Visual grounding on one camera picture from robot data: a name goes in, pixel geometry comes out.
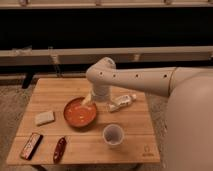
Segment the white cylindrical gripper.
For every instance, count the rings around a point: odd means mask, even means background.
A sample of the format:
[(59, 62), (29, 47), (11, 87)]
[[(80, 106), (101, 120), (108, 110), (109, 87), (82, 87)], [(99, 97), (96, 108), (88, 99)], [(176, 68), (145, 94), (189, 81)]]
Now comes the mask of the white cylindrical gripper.
[[(91, 93), (83, 99), (81, 104), (83, 106), (87, 105), (92, 99), (98, 102), (108, 101), (110, 99), (110, 87), (108, 85), (93, 84)], [(109, 102), (108, 108), (110, 112), (115, 112), (119, 109), (119, 106), (115, 102)]]

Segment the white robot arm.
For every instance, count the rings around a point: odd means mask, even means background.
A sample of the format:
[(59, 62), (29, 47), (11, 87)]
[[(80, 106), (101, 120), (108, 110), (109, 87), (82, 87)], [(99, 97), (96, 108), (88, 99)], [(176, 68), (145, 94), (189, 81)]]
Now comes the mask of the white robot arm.
[(167, 97), (163, 171), (213, 171), (213, 67), (118, 69), (105, 57), (86, 78), (97, 98), (111, 86)]

